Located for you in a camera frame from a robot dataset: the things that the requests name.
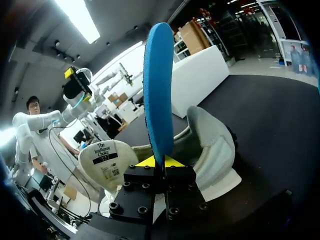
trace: black cable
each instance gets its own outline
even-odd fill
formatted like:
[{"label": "black cable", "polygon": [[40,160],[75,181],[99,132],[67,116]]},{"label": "black cable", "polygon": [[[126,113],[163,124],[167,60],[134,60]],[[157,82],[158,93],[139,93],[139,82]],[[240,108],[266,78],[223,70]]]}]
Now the black cable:
[{"label": "black cable", "polygon": [[84,216],[84,217],[86,217],[86,216],[88,216],[88,215],[90,214],[90,210],[91,210],[91,199],[90,199],[89,193],[88,193],[87,189],[85,188],[85,186],[82,184],[82,182],[77,178],[77,176],[68,168],[68,166],[65,164],[65,162],[61,159],[61,157],[59,156],[57,150],[55,149],[54,145],[52,144],[51,136],[50,136],[50,133],[51,133],[51,130],[52,130],[52,129],[67,129],[67,128],[70,128],[70,127],[72,127],[72,126],[76,123],[77,120],[78,120],[78,119],[76,119],[73,124],[71,124],[70,126],[67,126],[67,127],[61,127],[61,126],[54,126],[54,127],[52,127],[52,128],[49,130],[49,141],[50,141],[50,144],[51,144],[54,152],[56,153],[56,155],[57,155],[58,158],[60,159],[60,161],[61,161],[61,162],[63,163],[63,165],[69,170],[69,172],[75,177],[75,179],[80,183],[80,185],[81,185],[81,186],[83,187],[83,189],[85,190],[85,193],[88,195],[88,199],[89,199],[89,210],[88,210],[88,213]]}]

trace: blue foam pad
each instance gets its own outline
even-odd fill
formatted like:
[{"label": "blue foam pad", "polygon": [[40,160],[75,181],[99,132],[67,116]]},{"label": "blue foam pad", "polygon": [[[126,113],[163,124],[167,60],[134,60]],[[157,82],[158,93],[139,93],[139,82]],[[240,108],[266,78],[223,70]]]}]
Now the blue foam pad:
[{"label": "blue foam pad", "polygon": [[173,32],[167,23],[154,25],[144,53],[143,101],[145,121],[156,162],[170,155],[174,145],[171,111],[171,77],[174,58]]}]

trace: black metal fixture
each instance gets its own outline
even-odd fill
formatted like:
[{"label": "black metal fixture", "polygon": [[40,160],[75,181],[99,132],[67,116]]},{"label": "black metal fixture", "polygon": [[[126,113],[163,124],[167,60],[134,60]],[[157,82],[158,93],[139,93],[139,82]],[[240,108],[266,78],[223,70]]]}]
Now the black metal fixture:
[{"label": "black metal fixture", "polygon": [[54,45],[55,45],[56,47],[58,47],[58,46],[60,45],[59,40],[55,40],[55,41],[54,41]]}]

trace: cable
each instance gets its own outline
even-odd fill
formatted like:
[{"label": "cable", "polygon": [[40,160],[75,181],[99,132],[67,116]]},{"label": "cable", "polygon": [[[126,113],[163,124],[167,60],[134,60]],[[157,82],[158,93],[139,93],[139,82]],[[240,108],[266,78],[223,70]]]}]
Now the cable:
[{"label": "cable", "polygon": [[70,126],[67,126],[67,127],[59,127],[59,126],[54,126],[54,127],[52,127],[52,128],[49,130],[49,141],[50,141],[50,144],[51,144],[54,152],[56,153],[56,155],[57,155],[58,158],[60,159],[60,161],[61,161],[61,162],[63,163],[63,165],[69,170],[69,172],[75,177],[75,179],[80,183],[80,185],[83,187],[85,193],[86,193],[87,196],[88,196],[88,199],[89,199],[89,210],[88,210],[88,213],[84,216],[84,217],[86,217],[86,216],[88,216],[88,215],[90,214],[90,210],[91,210],[91,198],[90,198],[90,196],[89,196],[89,193],[88,193],[87,189],[85,188],[85,186],[82,184],[82,182],[81,182],[81,181],[77,178],[77,176],[73,173],[73,171],[71,171],[71,170],[68,168],[68,166],[65,164],[65,162],[61,159],[61,157],[59,156],[57,150],[55,149],[54,145],[52,144],[51,135],[50,135],[50,133],[51,133],[51,131],[52,131],[53,129],[67,129],[67,128],[70,128],[70,127],[72,127],[72,126],[76,123],[77,120],[78,120],[78,119],[76,119],[73,124],[71,124]]},{"label": "cable", "polygon": [[82,100],[85,98],[85,93],[83,93],[82,97],[80,98],[80,100],[76,103],[76,105],[74,105],[74,107],[72,107],[73,109],[75,109],[76,107],[78,107],[78,105],[82,102]]}]

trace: bolt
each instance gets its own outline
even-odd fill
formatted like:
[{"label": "bolt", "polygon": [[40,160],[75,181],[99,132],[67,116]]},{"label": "bolt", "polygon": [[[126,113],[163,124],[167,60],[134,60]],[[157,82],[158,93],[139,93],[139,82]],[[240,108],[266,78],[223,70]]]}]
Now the bolt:
[{"label": "bolt", "polygon": [[138,213],[139,213],[140,215],[144,215],[144,214],[146,214],[147,212],[148,212],[148,208],[145,207],[145,206],[140,206],[140,207],[138,208]]},{"label": "bolt", "polygon": [[205,211],[208,209],[208,204],[206,202],[202,203],[199,205],[199,208],[200,208],[200,210]]},{"label": "bolt", "polygon": [[178,215],[180,212],[179,208],[177,207],[170,207],[169,208],[169,214],[170,215]]},{"label": "bolt", "polygon": [[144,190],[147,190],[147,189],[150,188],[150,184],[144,183],[144,184],[142,184],[142,188],[143,188]]},{"label": "bolt", "polygon": [[119,207],[120,207],[119,203],[117,203],[117,202],[115,202],[115,201],[110,202],[110,204],[109,204],[109,208],[110,208],[111,210],[116,210],[116,209],[119,208]]},{"label": "bolt", "polygon": [[125,181],[125,182],[123,183],[124,188],[130,187],[130,185],[131,185],[131,183],[128,182],[128,181]]}]

